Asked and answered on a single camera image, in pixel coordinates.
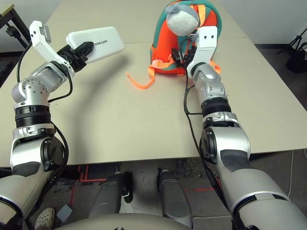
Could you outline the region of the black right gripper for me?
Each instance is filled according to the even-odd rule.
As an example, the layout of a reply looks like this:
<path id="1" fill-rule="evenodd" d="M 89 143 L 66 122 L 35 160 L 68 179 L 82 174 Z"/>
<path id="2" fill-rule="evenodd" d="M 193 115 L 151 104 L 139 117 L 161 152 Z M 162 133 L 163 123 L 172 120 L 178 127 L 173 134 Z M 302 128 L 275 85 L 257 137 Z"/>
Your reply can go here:
<path id="1" fill-rule="evenodd" d="M 179 55 L 179 51 L 176 48 L 171 49 L 171 57 L 176 64 L 176 67 L 182 67 L 182 65 L 189 65 L 194 59 L 196 53 L 196 46 L 191 46 L 191 49 L 187 51 L 185 55 Z"/>

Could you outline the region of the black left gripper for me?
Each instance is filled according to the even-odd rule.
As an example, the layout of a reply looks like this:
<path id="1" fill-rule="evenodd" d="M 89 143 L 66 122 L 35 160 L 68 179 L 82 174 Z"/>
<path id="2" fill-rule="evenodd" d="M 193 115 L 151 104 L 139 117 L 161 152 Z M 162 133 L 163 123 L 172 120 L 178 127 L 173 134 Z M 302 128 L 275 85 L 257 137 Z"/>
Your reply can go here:
<path id="1" fill-rule="evenodd" d="M 71 65 L 74 72 L 78 72 L 86 66 L 85 61 L 88 60 L 87 56 L 92 52 L 93 48 L 93 42 L 83 42 L 75 49 L 70 45 L 66 45 L 57 54 Z"/>

